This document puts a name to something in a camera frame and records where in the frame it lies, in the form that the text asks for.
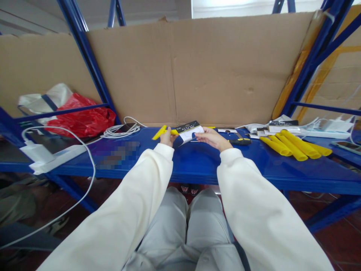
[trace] hand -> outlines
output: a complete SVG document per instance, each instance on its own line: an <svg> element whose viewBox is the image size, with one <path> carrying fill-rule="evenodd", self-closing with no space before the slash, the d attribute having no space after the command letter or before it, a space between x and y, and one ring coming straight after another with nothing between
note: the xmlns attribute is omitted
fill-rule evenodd
<svg viewBox="0 0 361 271"><path fill-rule="evenodd" d="M217 133L215 130L203 127L204 133L196 133L198 142L205 142L212 147L218 149L220 152L223 152L226 149L233 148L231 143L228 142L223 136Z"/></svg>
<svg viewBox="0 0 361 271"><path fill-rule="evenodd" d="M171 135L170 130L171 130L171 128L168 127L166 133L161 134L161 143L173 148L173 142L179 135Z"/></svg>

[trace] mobile phone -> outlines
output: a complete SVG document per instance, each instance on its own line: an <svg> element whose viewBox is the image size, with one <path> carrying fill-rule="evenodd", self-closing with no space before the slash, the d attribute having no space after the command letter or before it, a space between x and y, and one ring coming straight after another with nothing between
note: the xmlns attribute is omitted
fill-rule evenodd
<svg viewBox="0 0 361 271"><path fill-rule="evenodd" d="M347 141L333 141L331 142L332 145L335 145L339 148L345 149L347 151L353 152L355 154L361 155L361 146L353 144Z"/></svg>
<svg viewBox="0 0 361 271"><path fill-rule="evenodd" d="M116 130L114 133L128 133L131 129L134 128L136 125L136 122L130 122L124 124L122 127L120 127L118 130Z"/></svg>

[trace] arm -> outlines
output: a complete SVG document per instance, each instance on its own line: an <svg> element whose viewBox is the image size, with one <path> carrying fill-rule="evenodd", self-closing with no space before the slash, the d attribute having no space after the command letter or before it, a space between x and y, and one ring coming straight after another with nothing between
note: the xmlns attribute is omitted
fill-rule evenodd
<svg viewBox="0 0 361 271"><path fill-rule="evenodd" d="M38 270L121 270L164 197L173 170L175 138L169 129L154 150L145 150L112 195Z"/></svg>
<svg viewBox="0 0 361 271"><path fill-rule="evenodd" d="M217 142L221 151L217 176L224 211L251 269L333 270L282 193L239 149L234 149L218 133L214 136L211 141Z"/></svg>

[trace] red tile floor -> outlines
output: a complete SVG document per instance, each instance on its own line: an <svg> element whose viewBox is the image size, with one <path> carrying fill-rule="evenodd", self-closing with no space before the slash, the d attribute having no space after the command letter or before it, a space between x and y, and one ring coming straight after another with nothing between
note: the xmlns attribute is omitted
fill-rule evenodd
<svg viewBox="0 0 361 271"><path fill-rule="evenodd" d="M121 180L98 179L94 182L89 195L97 203L102 204L108 196L118 187ZM77 178L76 182L84 190L88 188L89 181L85 178ZM178 183L170 183L169 186L180 188ZM211 188L219 193L218 186L201 185L201 189ZM188 203L193 199L190 194L185 195ZM335 198L329 194L319 199L313 199L301 192L290 192L290 201L300 217L305 220L321 210ZM59 190L55 192L42 211L41 218L44 221L61 214L75 203L66 192ZM69 222L56 233L56 237L66 238L87 216L89 212L81 205L76 206L69 213ZM316 240L326 252L336 271L361 271L361 210L342 219L341 221L325 228L315 235ZM49 255L49 252L30 252L23 260L6 268L8 271L32 271L36 270Z"/></svg>

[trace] blue shelf frame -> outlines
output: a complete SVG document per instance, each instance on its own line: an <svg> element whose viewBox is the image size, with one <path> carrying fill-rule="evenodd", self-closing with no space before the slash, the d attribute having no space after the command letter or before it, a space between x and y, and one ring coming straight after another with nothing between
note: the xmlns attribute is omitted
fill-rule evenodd
<svg viewBox="0 0 361 271"><path fill-rule="evenodd" d="M83 56L83 59L87 65L89 73L93 79L93 82L97 88L98 94L102 100L102 104L91 105L87 107L80 108L72 108L68 110L60 110L54 111L50 113L38 114L33 116L24 116L20 118L12 118L3 108L0 107L0 133L6 138L9 142L15 145L18 148L25 146L24 140L22 139L21 132L22 128L19 125L21 122L29 122L36 119L58 116L62 114L78 112L93 108L99 107L108 107L113 110L116 114L115 123L121 124L120 118L117 115L117 111L115 110L115 106L111 99L111 96L106 87L104 78L102 73L100 72L98 63L95 59L93 51L91 49L90 43L87 39L86 32L88 31L88 27L86 25L85 19L82 16L79 6L76 0L58 0L58 4L60 6L61 11L64 14L64 17L69 25L69 28L73 34L73 37L79 47L79 50ZM121 4L119 0L112 0L111 11L114 10L117 12L117 18L120 26L125 26L125 19L123 12L121 10ZM43 97L45 101L52 104L51 100L47 98L47 96ZM49 172L45 174L45 176L54 181L60 187L62 187L65 191L67 191L74 199L79 200L84 196L84 192L80 189L68 176L57 175L53 172ZM90 212L94 212L97 210L97 205L88 197L86 197L81 204Z"/></svg>
<svg viewBox="0 0 361 271"><path fill-rule="evenodd" d="M86 36L88 27L80 12L76 0L57 0L61 11L69 25L70 31L79 47L83 59L88 67L89 73L93 79L98 94L104 104L116 113L115 123L121 124L117 111L113 104L112 98L109 94L108 88L105 84L103 75L100 71L98 63L95 59L94 53L91 49L90 43Z"/></svg>
<svg viewBox="0 0 361 271"><path fill-rule="evenodd" d="M291 117L297 106L303 106L361 116L360 110L350 110L346 108L328 107L301 102L301 99L305 94L317 67L353 32L355 32L356 29L360 27L361 14L358 15L336 39L334 39L352 3L353 0L324 0L322 10L327 12L327 18L323 23L314 45L312 46L308 58L285 103L281 115L285 114Z"/></svg>
<svg viewBox="0 0 361 271"><path fill-rule="evenodd" d="M117 15L119 26L126 26L127 24L125 22L124 14L121 9L120 0L111 0L110 9L109 9L108 27L113 27L115 14Z"/></svg>
<svg viewBox="0 0 361 271"><path fill-rule="evenodd" d="M86 31L88 31L88 27L80 12L76 0L57 1L64 14L64 17L67 20L67 23L79 47L79 50L81 51L81 54L84 58L84 61L88 67L88 70L92 76L94 84L97 87L98 93L103 103L100 105L50 112L35 116L25 116L16 119L13 119L2 108L0 108L0 133L18 148L24 146L24 142L21 137L22 128L19 125L19 123L21 122L32 121L43 117L57 116L60 114L77 112L98 107L109 107L114 112L116 112L108 89L106 87L104 78L100 72L99 66L96 62L95 56L87 39ZM296 106L306 106L361 116L359 110L325 107L321 105L312 105L300 102L300 99L302 98L302 95L304 94L317 66L361 25L361 15L359 15L336 39L334 39L352 2L353 1L351 0L324 0L322 4L322 9L324 11L328 11L329 18L326 19L322 26L322 29L315 41L315 44L311 49L310 55L307 58L307 61L301 71L299 78L296 81L296 84L292 90L289 99L286 102L282 113L290 115L290 113L293 113ZM276 0L273 8L273 13L280 13L283 3L284 0ZM287 6L288 12L296 11L294 0L287 1ZM117 16L119 25L125 26L126 22L119 0L111 1L111 6L109 9L108 27L113 27L115 15ZM120 123L120 119L118 116L116 118L116 123ZM68 176L59 175L59 172L57 172L56 170L47 173L46 176L50 180L57 183L59 186L63 187L75 199L78 200L84 195L84 192ZM283 193L286 197L288 197L287 190L284 190ZM97 206L89 198L84 199L81 204L90 212L93 212L97 209ZM345 215L352 213L360 206L361 196L342 196L340 200L337 200L333 204L330 204L323 211L307 220L306 225L309 227L311 232L315 232L331 224L332 222L339 220Z"/></svg>
<svg viewBox="0 0 361 271"><path fill-rule="evenodd" d="M272 13L281 13L284 2L285 0L275 0ZM294 0L287 0L287 8L289 13L296 12L296 5L294 3Z"/></svg>

